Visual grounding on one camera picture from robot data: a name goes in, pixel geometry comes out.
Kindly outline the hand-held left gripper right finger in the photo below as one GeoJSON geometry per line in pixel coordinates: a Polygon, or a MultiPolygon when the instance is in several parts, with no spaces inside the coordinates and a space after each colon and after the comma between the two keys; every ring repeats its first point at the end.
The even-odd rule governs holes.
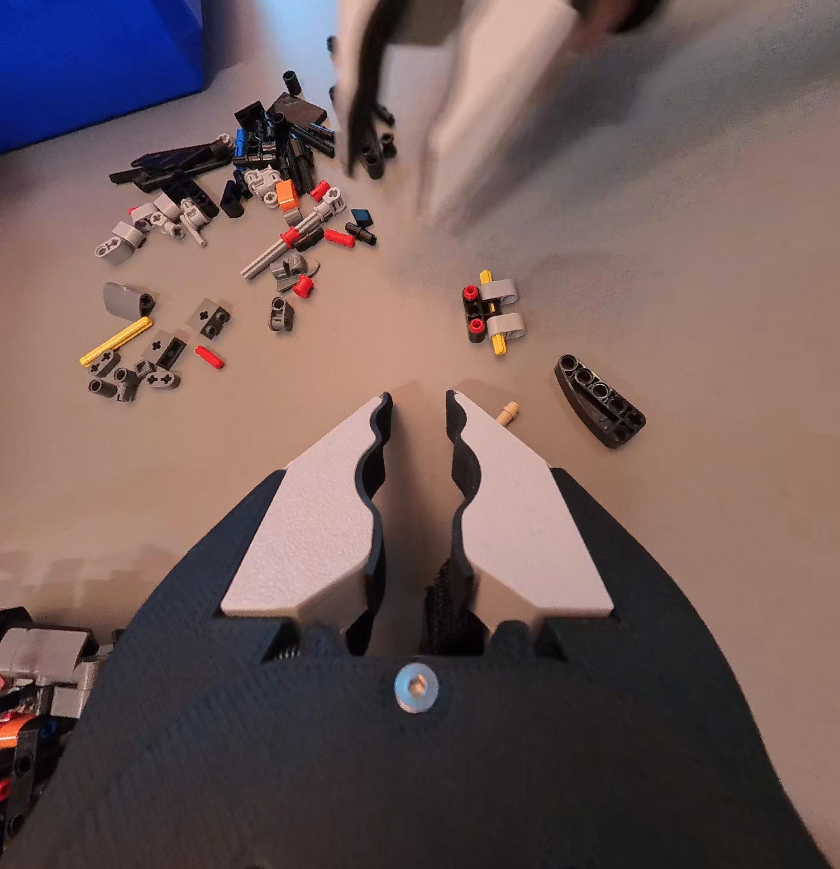
{"type": "Polygon", "coordinates": [[[457,390],[446,394],[452,523],[449,595],[491,633],[521,621],[606,617],[614,605],[548,462],[457,390]]]}

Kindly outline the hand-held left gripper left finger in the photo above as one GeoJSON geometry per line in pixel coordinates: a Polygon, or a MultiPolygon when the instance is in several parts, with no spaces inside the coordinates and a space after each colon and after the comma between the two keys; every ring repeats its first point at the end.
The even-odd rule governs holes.
{"type": "Polygon", "coordinates": [[[382,519],[393,402],[383,392],[300,454],[284,476],[220,608],[230,617],[325,623],[368,644],[385,589],[382,519]]]}

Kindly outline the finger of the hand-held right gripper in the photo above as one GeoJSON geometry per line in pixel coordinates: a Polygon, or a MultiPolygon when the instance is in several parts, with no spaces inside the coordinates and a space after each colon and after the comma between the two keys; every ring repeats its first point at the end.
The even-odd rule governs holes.
{"type": "Polygon", "coordinates": [[[445,219],[474,194],[578,19],[563,1],[477,2],[463,14],[444,100],[425,143],[423,218],[445,219]]]}
{"type": "Polygon", "coordinates": [[[339,121],[337,152],[352,175],[375,120],[382,61],[402,20],[400,1],[338,2],[334,107],[339,121]]]}

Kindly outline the pile of lego pieces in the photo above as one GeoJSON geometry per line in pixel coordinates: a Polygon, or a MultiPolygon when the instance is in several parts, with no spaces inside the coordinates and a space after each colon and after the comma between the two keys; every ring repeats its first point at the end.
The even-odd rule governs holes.
{"type": "MultiPolygon", "coordinates": [[[[327,112],[304,97],[294,71],[285,71],[285,92],[270,107],[259,101],[235,114],[234,135],[208,143],[143,154],[125,171],[110,175],[114,185],[132,184],[148,201],[128,210],[94,251],[111,266],[127,262],[148,237],[161,233],[175,242],[191,238],[205,248],[205,229],[219,215],[244,216],[256,201],[284,219],[273,248],[241,272],[244,280],[269,272],[276,282],[267,326],[289,334],[295,324],[292,302],[315,288],[319,264],[306,253],[325,241],[345,248],[377,243],[368,210],[353,209],[343,230],[330,222],[346,212],[340,190],[316,174],[315,158],[334,159],[337,134],[327,112]]],[[[128,320],[117,335],[79,360],[86,369],[87,392],[106,400],[131,402],[141,385],[174,389],[180,375],[173,366],[187,344],[176,333],[152,332],[156,298],[142,288],[106,282],[103,302],[113,316],[128,320]]]]}

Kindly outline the small yellow-axle lego assembly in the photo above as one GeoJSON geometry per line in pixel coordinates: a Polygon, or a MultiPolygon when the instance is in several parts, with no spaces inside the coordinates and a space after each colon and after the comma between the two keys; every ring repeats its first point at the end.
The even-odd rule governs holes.
{"type": "Polygon", "coordinates": [[[469,342],[488,342],[495,357],[504,356],[510,343],[526,334],[519,299],[515,281],[495,279],[489,269],[479,274],[476,283],[463,286],[460,300],[469,342]]]}

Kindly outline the partly built lego model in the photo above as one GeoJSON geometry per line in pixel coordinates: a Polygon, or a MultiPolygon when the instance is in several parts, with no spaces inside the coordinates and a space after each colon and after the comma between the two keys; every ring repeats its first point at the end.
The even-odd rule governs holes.
{"type": "Polygon", "coordinates": [[[61,760],[113,646],[0,609],[0,857],[61,760]]]}

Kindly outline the black curved lego beam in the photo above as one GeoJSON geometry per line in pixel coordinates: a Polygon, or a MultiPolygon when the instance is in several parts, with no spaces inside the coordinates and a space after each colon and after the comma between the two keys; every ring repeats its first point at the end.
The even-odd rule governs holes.
{"type": "Polygon", "coordinates": [[[562,355],[555,375],[570,407],[604,447],[618,449],[643,430],[643,413],[575,355],[562,355]]]}

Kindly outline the blue plastic bin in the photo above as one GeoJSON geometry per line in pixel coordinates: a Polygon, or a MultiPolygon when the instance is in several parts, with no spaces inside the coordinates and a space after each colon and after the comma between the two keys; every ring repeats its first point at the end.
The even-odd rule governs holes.
{"type": "Polygon", "coordinates": [[[205,88],[201,2],[0,1],[0,155],[205,88]]]}

